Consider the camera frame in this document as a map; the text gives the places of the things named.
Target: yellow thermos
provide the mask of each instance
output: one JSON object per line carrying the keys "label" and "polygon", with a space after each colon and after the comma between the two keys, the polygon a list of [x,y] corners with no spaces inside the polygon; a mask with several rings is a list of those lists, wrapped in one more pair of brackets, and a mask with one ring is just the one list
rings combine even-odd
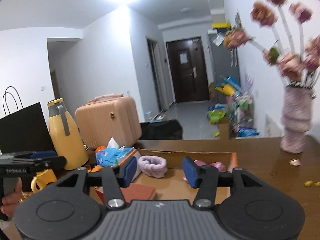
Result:
{"label": "yellow thermos", "polygon": [[76,169],[88,161],[82,139],[63,98],[47,103],[49,109],[49,132],[59,156],[67,159],[66,170]]}

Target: silver screw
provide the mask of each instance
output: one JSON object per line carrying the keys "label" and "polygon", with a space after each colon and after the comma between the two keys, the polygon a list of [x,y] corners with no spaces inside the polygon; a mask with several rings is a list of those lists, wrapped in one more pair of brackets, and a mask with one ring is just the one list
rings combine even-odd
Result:
{"label": "silver screw", "polygon": [[198,199],[196,201],[196,206],[198,206],[198,207],[209,207],[210,205],[211,205],[211,201],[206,198]]}
{"label": "silver screw", "polygon": [[124,205],[124,201],[122,199],[119,198],[114,198],[108,201],[108,205],[110,207],[116,207],[116,208],[120,208]]}

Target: thermos handle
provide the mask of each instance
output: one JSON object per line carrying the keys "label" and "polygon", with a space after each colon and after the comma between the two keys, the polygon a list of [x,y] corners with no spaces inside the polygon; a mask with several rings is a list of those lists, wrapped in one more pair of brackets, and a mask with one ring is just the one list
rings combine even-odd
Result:
{"label": "thermos handle", "polygon": [[66,112],[64,111],[63,106],[57,106],[57,108],[58,108],[59,114],[61,116],[62,125],[63,125],[63,128],[64,128],[64,133],[66,134],[66,136],[69,136],[70,135],[70,130],[69,130],[69,126],[68,126]]}

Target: wooden table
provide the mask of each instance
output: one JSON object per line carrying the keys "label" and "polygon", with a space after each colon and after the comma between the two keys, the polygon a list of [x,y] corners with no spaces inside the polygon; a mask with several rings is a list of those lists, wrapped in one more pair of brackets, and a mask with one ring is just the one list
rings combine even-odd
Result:
{"label": "wooden table", "polygon": [[[307,136],[306,150],[292,155],[283,152],[280,138],[237,140],[168,140],[138,141],[136,148],[161,151],[236,152],[239,167],[263,179],[273,187],[297,200],[306,213],[301,240],[320,239],[320,187],[305,187],[304,182],[320,181],[320,144]],[[299,159],[300,167],[289,161]]]}

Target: door handle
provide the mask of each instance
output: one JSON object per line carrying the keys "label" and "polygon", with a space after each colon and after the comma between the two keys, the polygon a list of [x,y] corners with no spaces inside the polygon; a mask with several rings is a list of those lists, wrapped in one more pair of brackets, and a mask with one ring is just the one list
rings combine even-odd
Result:
{"label": "door handle", "polygon": [[194,78],[197,77],[197,69],[196,69],[196,67],[193,68],[193,77]]}

